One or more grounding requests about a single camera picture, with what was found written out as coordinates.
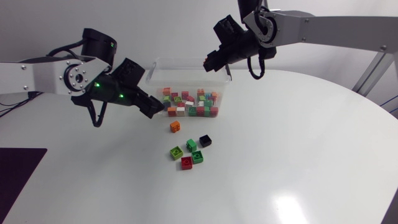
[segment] orange lego brick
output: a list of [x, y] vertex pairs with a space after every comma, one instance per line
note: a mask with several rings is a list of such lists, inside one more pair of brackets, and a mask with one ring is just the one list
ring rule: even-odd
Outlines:
[[181, 127], [180, 127], [180, 123], [178, 121], [174, 121], [173, 123], [170, 124], [170, 130], [173, 133], [176, 133], [180, 129], [181, 129]]

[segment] red lego brick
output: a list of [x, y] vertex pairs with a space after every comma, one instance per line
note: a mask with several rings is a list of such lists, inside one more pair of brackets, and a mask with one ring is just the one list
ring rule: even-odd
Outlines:
[[197, 116], [204, 116], [205, 115], [205, 107], [204, 106], [198, 106], [197, 107]]
[[182, 98], [183, 100], [187, 100], [188, 95], [189, 95], [189, 92], [188, 92], [188, 91], [182, 91], [182, 92], [181, 92], [181, 98]]
[[174, 97], [178, 96], [178, 93], [172, 93], [172, 101], [174, 101]]
[[181, 158], [181, 168], [183, 170], [192, 169], [192, 157], [183, 157]]
[[192, 96], [187, 96], [187, 101], [195, 103], [195, 99]]
[[218, 107], [211, 107], [210, 108], [210, 116], [217, 116], [218, 115]]
[[169, 116], [176, 116], [177, 115], [177, 108], [175, 108], [175, 107], [167, 108], [167, 112], [168, 112]]

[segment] black cable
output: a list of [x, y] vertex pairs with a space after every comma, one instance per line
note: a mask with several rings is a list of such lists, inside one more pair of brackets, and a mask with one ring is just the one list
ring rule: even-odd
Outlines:
[[63, 47], [59, 47], [57, 49], [52, 50], [49, 54], [47, 54], [47, 56], [53, 57], [55, 54], [57, 54], [57, 53], [59, 53], [61, 51], [70, 50], [72, 48], [79, 47], [79, 46], [83, 45], [85, 42], [86, 42], [86, 40], [83, 39], [83, 40], [81, 40], [79, 42], [76, 42], [74, 44], [70, 44], [70, 45], [66, 45], [66, 46], [63, 46]]
[[262, 77], [264, 76], [265, 72], [266, 72], [266, 65], [265, 65], [265, 63], [264, 63], [264, 60], [259, 59], [259, 63], [260, 63], [261, 72], [260, 72], [260, 75], [257, 76], [257, 75], [253, 72], [253, 69], [251, 68], [251, 57], [248, 57], [249, 72], [250, 72], [251, 76], [252, 76], [254, 79], [256, 79], [256, 80], [259, 80], [260, 78], [262, 78]]

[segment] white wall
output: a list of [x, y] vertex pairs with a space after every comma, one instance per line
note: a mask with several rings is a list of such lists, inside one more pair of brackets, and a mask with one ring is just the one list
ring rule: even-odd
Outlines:
[[[236, 0], [1, 0], [0, 6], [0, 60], [7, 61], [45, 55], [78, 41], [83, 28], [91, 27], [117, 40], [115, 65], [129, 57], [148, 68], [156, 57], [205, 58], [220, 44], [213, 32], [216, 22], [228, 14], [239, 21]], [[396, 0], [269, 0], [269, 6], [316, 16], [398, 16]], [[267, 68], [306, 73], [347, 88], [376, 54], [309, 44], [277, 50]], [[236, 66], [246, 68], [245, 63]], [[390, 69], [369, 98], [380, 104], [398, 94], [397, 86]], [[398, 100], [390, 106], [397, 107]]]

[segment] white lego brick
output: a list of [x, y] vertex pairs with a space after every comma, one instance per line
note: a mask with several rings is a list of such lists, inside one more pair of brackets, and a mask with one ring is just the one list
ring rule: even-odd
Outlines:
[[193, 102], [190, 102], [190, 101], [185, 102], [185, 109], [186, 109], [186, 110], [189, 110], [189, 108], [190, 108], [191, 106], [193, 106]]
[[177, 116], [185, 116], [185, 108], [183, 107], [177, 108]]

